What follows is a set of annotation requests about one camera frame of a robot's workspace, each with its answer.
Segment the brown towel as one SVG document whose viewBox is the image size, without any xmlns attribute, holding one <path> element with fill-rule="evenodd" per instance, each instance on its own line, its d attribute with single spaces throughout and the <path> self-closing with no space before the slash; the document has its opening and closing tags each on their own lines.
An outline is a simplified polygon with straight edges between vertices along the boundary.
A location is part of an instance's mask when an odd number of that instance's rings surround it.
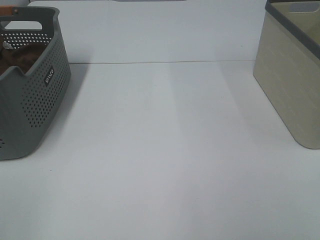
<svg viewBox="0 0 320 240">
<path fill-rule="evenodd" d="M 0 74 L 10 67 L 19 67 L 23 73 L 34 65 L 46 49 L 45 44 L 32 43 L 14 49 L 3 38 L 0 39 Z"/>
</svg>

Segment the grey perforated plastic basket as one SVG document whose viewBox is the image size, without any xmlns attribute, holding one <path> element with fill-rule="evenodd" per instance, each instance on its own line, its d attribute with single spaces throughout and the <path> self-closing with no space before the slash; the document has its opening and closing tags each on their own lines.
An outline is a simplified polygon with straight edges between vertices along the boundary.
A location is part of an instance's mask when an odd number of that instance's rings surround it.
<svg viewBox="0 0 320 240">
<path fill-rule="evenodd" d="M 46 49 L 23 73 L 11 66 L 0 74 L 0 158 L 31 154 L 51 125 L 67 91 L 71 69 L 54 7 L 17 7 L 1 22 L 38 22 L 39 29 L 0 29 L 0 39 L 14 49 L 44 44 Z"/>
</svg>

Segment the beige basket with grey rim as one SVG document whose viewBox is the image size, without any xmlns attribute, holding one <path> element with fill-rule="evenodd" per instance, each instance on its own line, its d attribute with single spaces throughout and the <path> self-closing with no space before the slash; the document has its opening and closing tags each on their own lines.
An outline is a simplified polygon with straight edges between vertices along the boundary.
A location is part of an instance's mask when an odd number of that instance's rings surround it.
<svg viewBox="0 0 320 240">
<path fill-rule="evenodd" d="M 320 148 L 320 2 L 268 0 L 253 76 L 301 146 Z"/>
</svg>

